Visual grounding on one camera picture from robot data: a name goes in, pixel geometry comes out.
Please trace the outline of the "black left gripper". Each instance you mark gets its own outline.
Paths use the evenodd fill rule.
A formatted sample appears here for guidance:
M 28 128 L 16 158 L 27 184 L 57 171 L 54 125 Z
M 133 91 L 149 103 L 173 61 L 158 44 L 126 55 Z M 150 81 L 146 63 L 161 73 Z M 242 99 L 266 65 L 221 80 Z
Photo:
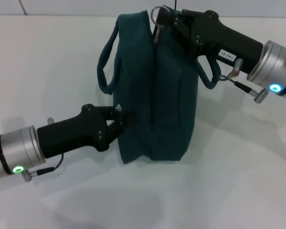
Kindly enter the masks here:
M 86 104 L 77 116 L 40 127 L 37 134 L 45 158 L 84 146 L 103 152 L 124 132 L 124 125 L 136 122 L 133 112 L 124 113 L 116 106 Z

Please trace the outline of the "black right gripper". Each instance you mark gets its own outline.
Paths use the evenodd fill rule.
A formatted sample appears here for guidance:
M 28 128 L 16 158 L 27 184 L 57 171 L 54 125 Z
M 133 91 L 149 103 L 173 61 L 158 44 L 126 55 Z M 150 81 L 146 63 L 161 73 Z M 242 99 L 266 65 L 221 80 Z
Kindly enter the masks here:
M 211 56 L 232 66 L 243 60 L 241 71 L 250 73 L 257 65 L 263 44 L 223 25 L 216 12 L 174 10 L 160 7 L 156 25 L 173 23 L 173 37 L 190 57 Z

